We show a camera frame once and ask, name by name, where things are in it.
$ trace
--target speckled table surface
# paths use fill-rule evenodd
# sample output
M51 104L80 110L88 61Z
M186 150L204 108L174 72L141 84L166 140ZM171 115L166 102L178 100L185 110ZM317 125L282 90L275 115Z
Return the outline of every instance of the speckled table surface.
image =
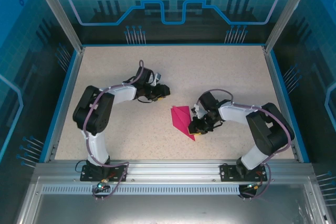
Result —
M85 159L85 140L72 113L88 85L105 88L135 75L138 62L162 75L171 95L143 104L127 101L113 107L105 130L111 159L237 159L254 141L249 127L225 122L192 141L172 125L171 107L192 108L206 90L223 88L243 104L278 104L260 46L88 47L56 152L56 159ZM217 99L227 98L214 92ZM275 158L293 158L291 149Z

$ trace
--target pink paper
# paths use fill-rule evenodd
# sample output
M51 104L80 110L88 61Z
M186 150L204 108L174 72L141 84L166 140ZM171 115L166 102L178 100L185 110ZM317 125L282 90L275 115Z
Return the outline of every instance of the pink paper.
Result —
M173 126L183 132L192 140L195 140L194 135L190 135L188 131L188 126L191 123L190 110L188 106L180 106L171 109Z

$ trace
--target pink origami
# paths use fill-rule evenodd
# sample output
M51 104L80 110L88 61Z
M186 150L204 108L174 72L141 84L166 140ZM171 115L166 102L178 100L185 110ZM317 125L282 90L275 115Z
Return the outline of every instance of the pink origami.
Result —
M192 140L195 140L194 135L190 135L188 131L188 126L191 123L190 110L188 106L180 106L171 109L173 126L178 130L182 131Z

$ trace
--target black mounting plate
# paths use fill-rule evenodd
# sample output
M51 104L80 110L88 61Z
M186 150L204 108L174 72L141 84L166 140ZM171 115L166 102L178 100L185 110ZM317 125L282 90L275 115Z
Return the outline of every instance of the black mounting plate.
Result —
M115 174L114 176L109 178L110 182L118 182L123 171L126 169L126 165L121 165L118 167L114 167L114 168L109 168L109 172L108 174ZM121 180L122 182L126 181L126 176L125 175L123 177L123 179ZM83 182L99 182L102 179L104 179L103 177L98 177L95 176L92 172L90 172L89 166L88 165L83 165L82 167L82 172L80 174L80 181Z
M260 176L257 172L263 174L263 182L267 181L266 169L258 165L242 178L236 170L236 165L223 164L219 166L219 174L222 182L260 182Z

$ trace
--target blue glass wall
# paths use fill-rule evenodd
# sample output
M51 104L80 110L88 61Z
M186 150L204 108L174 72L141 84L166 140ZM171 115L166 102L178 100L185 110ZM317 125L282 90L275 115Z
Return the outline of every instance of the blue glass wall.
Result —
M336 0L301 0L274 47L317 174L336 173Z
M72 54L45 0L0 0L0 223L15 222Z
M264 43L287 0L60 2L84 44L161 44Z

